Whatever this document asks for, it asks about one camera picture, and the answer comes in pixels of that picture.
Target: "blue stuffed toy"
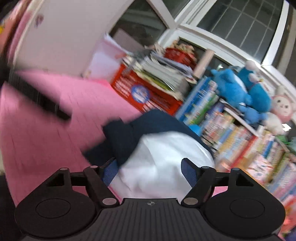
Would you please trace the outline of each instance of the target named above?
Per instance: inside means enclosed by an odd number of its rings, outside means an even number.
[[[240,105],[238,109],[240,112],[244,113],[244,120],[249,125],[254,125],[267,119],[266,113],[259,113],[251,107]]]
[[[252,97],[252,104],[250,106],[259,113],[264,113],[271,108],[271,98],[259,83],[259,77],[254,74],[256,70],[255,63],[249,60],[237,76],[242,80],[248,90],[248,94]]]
[[[243,90],[241,85],[236,81],[235,74],[231,69],[217,71],[212,69],[214,75],[213,81],[218,85],[217,94],[224,97],[231,106],[238,108],[240,103],[246,105],[252,104],[252,98]]]

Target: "metal rivet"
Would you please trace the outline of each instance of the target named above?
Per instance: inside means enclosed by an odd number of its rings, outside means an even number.
[[[195,205],[198,203],[198,200],[194,197],[187,197],[184,199],[184,203],[186,203],[187,205]]]
[[[107,198],[104,198],[102,202],[105,205],[114,205],[117,202],[117,200],[115,198],[112,198],[112,197],[107,197]]]

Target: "white wall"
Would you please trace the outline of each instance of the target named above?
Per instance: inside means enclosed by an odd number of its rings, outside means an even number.
[[[17,66],[80,75],[95,46],[133,0],[45,0],[18,53]]]

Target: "window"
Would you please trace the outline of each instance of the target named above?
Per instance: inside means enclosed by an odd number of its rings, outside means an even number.
[[[290,5],[289,6],[288,15],[287,15],[286,25],[284,27],[283,36],[281,38],[281,41],[280,41],[280,44],[279,44],[279,48],[278,48],[278,50],[276,52],[276,56],[275,56],[275,58],[274,58],[274,60],[272,62],[272,66],[274,66],[277,69],[279,67],[279,63],[281,61],[281,58],[282,57],[285,58],[282,55],[284,53],[284,50],[286,48],[286,45],[288,44],[287,41],[288,41],[288,36],[290,34],[290,28],[291,28],[291,24],[292,24],[292,19],[293,19],[293,7]]]
[[[217,0],[197,26],[262,62],[282,5],[283,0]]]
[[[175,18],[189,1],[190,0],[163,0],[163,3],[168,8],[173,18]]]
[[[202,55],[205,52],[205,49],[192,44],[188,41],[185,41],[183,39],[180,39],[178,44],[188,44],[188,45],[192,45],[192,47],[194,48],[194,53],[195,53],[195,57],[197,59],[200,59],[202,57]],[[220,58],[218,58],[217,56],[214,56],[211,60],[211,62],[209,63],[207,69],[211,70],[211,69],[222,69],[222,68],[228,68],[230,66],[229,63],[227,63],[226,61],[221,60]]]
[[[149,46],[158,40],[166,26],[146,0],[135,0],[115,24],[110,35],[113,37],[118,29],[124,30],[139,44]]]

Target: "circular pad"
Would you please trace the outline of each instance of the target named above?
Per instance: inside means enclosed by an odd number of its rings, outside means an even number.
[[[67,214],[71,209],[69,202],[63,199],[47,199],[39,203],[36,212],[44,218],[59,218]]]
[[[239,190],[226,191],[210,198],[203,210],[216,230],[243,239],[274,234],[285,219],[283,205],[267,191],[259,195]]]
[[[32,192],[15,210],[15,220],[29,235],[52,239],[73,235],[96,214],[92,200],[73,190]]]
[[[230,210],[241,218],[256,218],[263,214],[262,203],[253,199],[237,199],[230,204]]]

